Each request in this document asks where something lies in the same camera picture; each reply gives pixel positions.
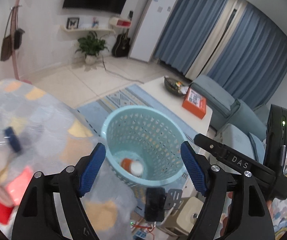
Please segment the orange white paper cup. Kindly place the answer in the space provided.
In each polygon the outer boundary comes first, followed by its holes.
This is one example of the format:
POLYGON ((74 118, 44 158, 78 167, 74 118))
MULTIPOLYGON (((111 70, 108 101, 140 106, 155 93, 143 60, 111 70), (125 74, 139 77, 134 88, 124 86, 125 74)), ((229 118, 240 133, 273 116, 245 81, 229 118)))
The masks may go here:
POLYGON ((133 176, 140 177, 143 175, 144 167, 138 160, 124 158, 121 161, 121 167, 133 176))

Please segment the pink tissue pack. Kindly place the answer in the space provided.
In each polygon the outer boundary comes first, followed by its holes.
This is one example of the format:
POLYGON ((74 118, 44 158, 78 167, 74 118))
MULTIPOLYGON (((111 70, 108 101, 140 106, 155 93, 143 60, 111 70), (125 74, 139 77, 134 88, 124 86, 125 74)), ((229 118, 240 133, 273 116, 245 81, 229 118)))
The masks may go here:
POLYGON ((20 205, 33 174, 33 170, 29 166, 26 166, 15 179, 7 184, 6 191, 10 195, 15 206, 20 205))

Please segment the dark snack bowl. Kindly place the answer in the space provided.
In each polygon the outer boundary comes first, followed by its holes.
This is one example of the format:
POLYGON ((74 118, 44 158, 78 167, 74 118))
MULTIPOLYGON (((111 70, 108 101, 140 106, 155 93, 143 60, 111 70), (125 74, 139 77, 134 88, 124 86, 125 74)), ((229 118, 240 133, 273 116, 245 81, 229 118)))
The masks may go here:
POLYGON ((187 93, 187 87, 172 77, 165 76, 163 83, 165 85, 165 89, 175 96, 184 96, 187 93))

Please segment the clear plastic bottle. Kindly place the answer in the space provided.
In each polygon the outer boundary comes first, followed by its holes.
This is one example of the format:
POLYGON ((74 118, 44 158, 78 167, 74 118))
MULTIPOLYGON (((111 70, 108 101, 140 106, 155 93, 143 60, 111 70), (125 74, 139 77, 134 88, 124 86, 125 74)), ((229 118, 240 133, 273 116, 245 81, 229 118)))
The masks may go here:
POLYGON ((21 144, 12 127, 0 131, 0 170, 21 151, 21 144))

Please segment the white wall shelf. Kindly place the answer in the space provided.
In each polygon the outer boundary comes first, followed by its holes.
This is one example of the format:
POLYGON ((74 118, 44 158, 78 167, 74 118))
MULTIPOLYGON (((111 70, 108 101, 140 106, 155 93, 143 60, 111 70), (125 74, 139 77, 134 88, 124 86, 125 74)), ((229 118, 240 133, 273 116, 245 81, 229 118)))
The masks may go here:
POLYGON ((71 32, 77 32, 77 31, 95 31, 95 32, 108 32, 108 33, 113 33, 116 34, 116 32, 114 31, 114 29, 110 29, 110 28, 73 28, 73 29, 67 29, 67 27, 65 27, 64 25, 60 25, 60 28, 68 33, 71 32))

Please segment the red white wall box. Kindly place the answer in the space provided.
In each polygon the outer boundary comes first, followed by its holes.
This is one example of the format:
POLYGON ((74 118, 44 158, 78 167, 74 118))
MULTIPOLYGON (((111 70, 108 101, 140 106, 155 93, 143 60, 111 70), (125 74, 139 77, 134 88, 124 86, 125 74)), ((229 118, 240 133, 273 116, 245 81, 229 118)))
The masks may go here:
POLYGON ((131 20, 123 19, 119 17, 111 17, 109 19, 109 24, 115 28, 129 29, 131 27, 131 20))

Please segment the orange box on table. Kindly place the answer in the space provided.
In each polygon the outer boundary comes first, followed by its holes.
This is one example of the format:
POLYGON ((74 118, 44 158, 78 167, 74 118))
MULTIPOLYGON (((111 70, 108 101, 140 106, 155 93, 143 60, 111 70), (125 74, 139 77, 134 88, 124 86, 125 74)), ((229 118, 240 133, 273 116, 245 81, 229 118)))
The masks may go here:
POLYGON ((203 119, 207 112, 206 98, 189 88, 184 97, 182 107, 199 119, 203 119))

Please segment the framed butterfly picture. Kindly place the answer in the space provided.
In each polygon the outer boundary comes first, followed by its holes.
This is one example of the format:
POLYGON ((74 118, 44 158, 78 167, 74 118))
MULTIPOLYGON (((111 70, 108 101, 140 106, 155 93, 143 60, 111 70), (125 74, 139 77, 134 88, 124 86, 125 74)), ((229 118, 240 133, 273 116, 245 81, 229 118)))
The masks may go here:
POLYGON ((69 17, 66 23, 66 29, 78 29, 79 27, 79 18, 78 17, 69 17))

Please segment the brown hanging bag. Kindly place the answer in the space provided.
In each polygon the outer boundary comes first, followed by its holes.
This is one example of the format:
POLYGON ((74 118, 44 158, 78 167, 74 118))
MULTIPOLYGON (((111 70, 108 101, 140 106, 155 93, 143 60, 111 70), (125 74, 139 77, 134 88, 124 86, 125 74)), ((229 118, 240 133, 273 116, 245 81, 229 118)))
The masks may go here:
POLYGON ((11 38, 11 34, 7 35, 7 31, 8 31, 8 27, 9 27, 9 24, 10 24, 11 16, 12 16, 12 10, 9 13, 9 16, 8 16, 4 37, 3 37, 3 40, 2 40, 1 53, 0 53, 0 61, 2 61, 2 62, 7 61, 11 57, 11 54, 12 54, 12 38, 11 38))

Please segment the black phone on stand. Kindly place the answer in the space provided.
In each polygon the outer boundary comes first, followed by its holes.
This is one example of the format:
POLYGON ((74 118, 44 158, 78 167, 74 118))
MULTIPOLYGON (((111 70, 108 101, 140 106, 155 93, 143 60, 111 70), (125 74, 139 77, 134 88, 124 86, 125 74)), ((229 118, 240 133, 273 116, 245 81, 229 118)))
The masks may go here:
POLYGON ((144 218, 147 222, 162 222, 165 218, 166 192, 163 187, 150 187, 146 190, 144 218))

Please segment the black acoustic guitar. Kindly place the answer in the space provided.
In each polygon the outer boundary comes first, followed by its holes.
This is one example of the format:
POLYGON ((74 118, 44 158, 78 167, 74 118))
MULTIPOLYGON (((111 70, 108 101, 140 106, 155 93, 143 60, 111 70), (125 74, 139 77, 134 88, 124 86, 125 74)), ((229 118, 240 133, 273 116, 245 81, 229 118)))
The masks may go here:
POLYGON ((116 43, 111 52, 113 57, 128 56, 130 50, 130 38, 128 37, 128 33, 129 29, 117 36, 116 43))

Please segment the black hanging bag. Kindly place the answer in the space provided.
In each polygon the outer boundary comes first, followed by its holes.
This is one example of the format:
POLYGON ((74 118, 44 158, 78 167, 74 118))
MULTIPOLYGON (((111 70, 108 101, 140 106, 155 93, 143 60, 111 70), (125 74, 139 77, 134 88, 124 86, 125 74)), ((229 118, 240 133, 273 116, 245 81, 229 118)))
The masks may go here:
POLYGON ((21 28, 18 28, 14 32, 14 50, 18 50, 22 43, 22 36, 25 31, 21 28))

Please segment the teal sofa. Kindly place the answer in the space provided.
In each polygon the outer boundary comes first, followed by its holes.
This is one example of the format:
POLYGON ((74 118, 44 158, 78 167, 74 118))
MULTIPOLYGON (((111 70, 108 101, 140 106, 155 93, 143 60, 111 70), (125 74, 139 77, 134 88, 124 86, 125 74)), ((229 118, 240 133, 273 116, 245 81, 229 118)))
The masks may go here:
POLYGON ((216 81, 205 75, 197 77, 191 88, 207 100, 212 109, 210 126, 216 130, 214 139, 263 163, 267 124, 242 100, 234 99, 216 81))

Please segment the white standing air conditioner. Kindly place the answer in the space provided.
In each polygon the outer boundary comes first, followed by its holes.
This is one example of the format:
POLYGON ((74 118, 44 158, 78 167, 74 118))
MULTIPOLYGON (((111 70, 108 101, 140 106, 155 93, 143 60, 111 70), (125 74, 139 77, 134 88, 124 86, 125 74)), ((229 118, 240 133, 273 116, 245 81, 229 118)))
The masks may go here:
POLYGON ((128 54, 130 59, 150 62, 177 0, 149 0, 128 54))

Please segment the blue curtains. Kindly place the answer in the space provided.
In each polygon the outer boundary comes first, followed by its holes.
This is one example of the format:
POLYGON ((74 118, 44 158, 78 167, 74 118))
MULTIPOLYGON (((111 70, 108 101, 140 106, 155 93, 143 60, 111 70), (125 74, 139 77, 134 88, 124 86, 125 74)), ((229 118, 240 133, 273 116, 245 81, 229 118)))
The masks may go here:
POLYGON ((250 3, 234 3, 217 34, 229 0, 178 0, 155 58, 187 79, 193 67, 249 107, 267 103, 287 72, 287 36, 250 3))

